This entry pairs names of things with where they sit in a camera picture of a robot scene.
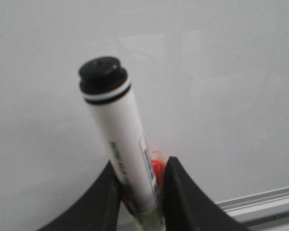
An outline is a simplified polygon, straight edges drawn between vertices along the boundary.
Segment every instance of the marker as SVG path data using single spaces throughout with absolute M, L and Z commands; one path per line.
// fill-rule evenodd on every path
M 127 207 L 145 231 L 165 230 L 160 192 L 126 70 L 114 57 L 88 61 L 79 70 L 80 89 L 105 140 Z

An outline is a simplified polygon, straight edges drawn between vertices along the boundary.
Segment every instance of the black marker cap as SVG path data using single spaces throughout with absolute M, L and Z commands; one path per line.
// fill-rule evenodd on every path
M 88 61 L 79 69 L 80 89 L 85 94 L 102 94 L 116 89 L 127 79 L 126 70 L 114 57 Z

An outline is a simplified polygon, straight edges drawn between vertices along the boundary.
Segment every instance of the white marker body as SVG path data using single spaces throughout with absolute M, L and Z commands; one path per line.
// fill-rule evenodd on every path
M 86 95 L 87 100 L 104 100 L 129 86 L 127 79 L 117 89 L 100 95 Z M 106 141 L 110 161 L 125 189 L 130 209 L 145 214 L 158 206 L 158 187 L 144 138 L 132 88 L 121 98 L 106 104 L 88 104 Z

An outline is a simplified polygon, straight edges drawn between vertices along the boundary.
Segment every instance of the black stripe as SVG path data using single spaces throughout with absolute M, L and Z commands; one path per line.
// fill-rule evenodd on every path
M 121 97 L 123 97 L 127 92 L 129 92 L 131 89 L 131 85 L 129 85 L 123 92 L 121 92 L 119 95 L 113 96 L 109 99 L 105 99 L 105 100 L 88 100 L 85 98 L 85 101 L 87 103 L 93 104 L 93 105 L 101 105 L 101 104 L 106 104 L 106 103 L 111 103 L 113 101 L 116 101 L 118 99 L 120 99 Z

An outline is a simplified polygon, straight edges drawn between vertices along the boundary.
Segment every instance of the whiteboard marker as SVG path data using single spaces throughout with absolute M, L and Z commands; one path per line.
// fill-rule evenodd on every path
M 79 75 L 136 223 L 146 231 L 165 230 L 157 179 L 126 70 L 117 58 L 100 57 L 85 63 Z

